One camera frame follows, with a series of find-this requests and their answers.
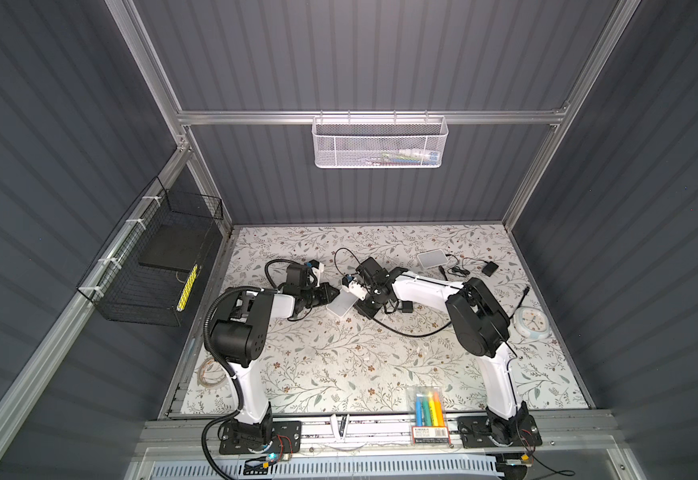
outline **wire basket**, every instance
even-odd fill
[[[141,218],[127,220],[129,232],[113,255],[102,259],[105,247],[99,252],[83,277],[84,281],[93,267],[103,262],[98,281],[92,286],[81,282],[77,289],[106,320],[180,326],[191,294],[199,291],[197,295],[201,296],[202,285],[207,282],[214,260],[209,253],[218,251],[223,239],[222,220],[219,198],[162,190]],[[204,232],[189,274],[139,262],[162,226]]]
[[[343,122],[315,117],[311,132],[319,168],[437,168],[448,128],[444,117],[348,117]]]

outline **striped gray wall panel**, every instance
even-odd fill
[[[137,0],[186,110],[557,108],[613,0]]]
[[[0,398],[174,148],[103,2],[0,2]],[[185,334],[91,320],[0,478],[121,473]]]
[[[192,129],[236,224],[500,220],[548,131],[453,125],[440,168],[333,170],[307,126]]]
[[[698,2],[643,2],[515,233],[650,478],[698,478]]]

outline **white mesh basket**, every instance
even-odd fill
[[[444,117],[315,117],[314,163],[319,168],[437,168],[447,140]]]

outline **floral tabletop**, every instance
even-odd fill
[[[323,281],[338,286],[341,275],[334,254],[342,246],[360,260],[373,256],[389,270],[404,266],[435,278],[440,277],[439,271],[422,271],[416,255],[443,249],[458,256],[472,276],[481,278],[509,314],[528,284],[501,225],[268,226],[240,230],[222,288],[269,286],[264,264],[274,258],[324,262]],[[480,272],[481,264],[470,259],[492,260],[499,268],[488,277]],[[345,250],[338,252],[337,262],[344,273],[356,268]],[[272,265],[275,282],[284,281],[285,267]],[[538,307],[533,290],[523,305]],[[416,334],[448,321],[447,314],[422,305],[416,305],[413,313],[381,311],[376,318]],[[588,408],[554,335],[528,340],[513,327],[509,332],[509,343],[520,355],[512,362],[513,378],[529,408]],[[486,404],[476,357],[460,346],[451,327],[425,339],[410,339],[383,329],[354,309],[338,320],[321,306],[299,322],[272,320],[260,361],[275,412],[404,412],[408,386],[440,386],[445,392],[443,403],[451,411]],[[200,371],[204,386],[198,380]],[[181,413],[224,413],[233,409],[233,403],[228,380],[203,348]]]

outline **orange highlighter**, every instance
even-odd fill
[[[436,418],[439,423],[438,426],[445,426],[445,416],[442,414],[442,404],[440,403],[440,393],[434,391],[434,408],[436,409]]]
[[[444,426],[443,424],[440,423],[440,416],[437,415],[437,408],[434,405],[434,398],[432,397],[431,393],[429,393],[429,410],[431,410],[431,412],[432,412],[432,426],[434,426],[434,427]]]

